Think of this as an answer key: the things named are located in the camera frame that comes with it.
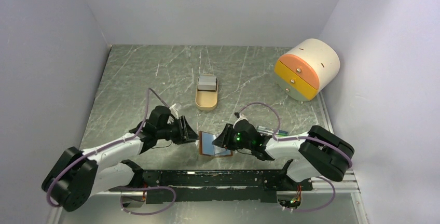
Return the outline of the beige oval tray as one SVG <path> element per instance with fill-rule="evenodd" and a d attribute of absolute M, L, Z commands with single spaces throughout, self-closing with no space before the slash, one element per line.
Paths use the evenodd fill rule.
<path fill-rule="evenodd" d="M 219 87 L 219 82 L 217 84 L 216 91 L 198 91 L 196 87 L 195 104 L 199 110 L 211 111 L 217 107 L 218 87 Z"/>

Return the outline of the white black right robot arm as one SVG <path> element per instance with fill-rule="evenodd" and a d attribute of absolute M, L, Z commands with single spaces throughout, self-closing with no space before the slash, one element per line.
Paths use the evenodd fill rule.
<path fill-rule="evenodd" d="M 355 153 L 352 145 L 319 125 L 303 134 L 282 137 L 261 134 L 246 119 L 225 125 L 212 145 L 247 149 L 261 161 L 287 159 L 286 172 L 280 176 L 280 184 L 287 190 L 311 177 L 342 181 Z"/>

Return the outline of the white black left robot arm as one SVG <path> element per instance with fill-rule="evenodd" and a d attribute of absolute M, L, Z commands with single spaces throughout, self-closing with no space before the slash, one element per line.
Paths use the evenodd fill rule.
<path fill-rule="evenodd" d="M 185 116 L 175 117 L 170 108 L 157 106 L 114 141 L 84 150 L 64 150 L 42 183 L 46 201 L 72 212 L 99 192 L 114 188 L 136 191 L 147 183 L 143 169 L 131 157 L 153 149 L 159 140 L 181 145 L 198 138 Z"/>

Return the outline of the brown leather card holder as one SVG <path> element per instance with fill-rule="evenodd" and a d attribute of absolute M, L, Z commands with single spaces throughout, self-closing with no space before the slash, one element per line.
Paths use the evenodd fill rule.
<path fill-rule="evenodd" d="M 213 141 L 217 138 L 216 134 L 211 134 L 208 132 L 199 132 L 199 154 L 202 156 L 221 158 L 221 157 L 231 157 L 233 153 L 231 150 L 226 148 L 221 148 L 213 145 Z"/>

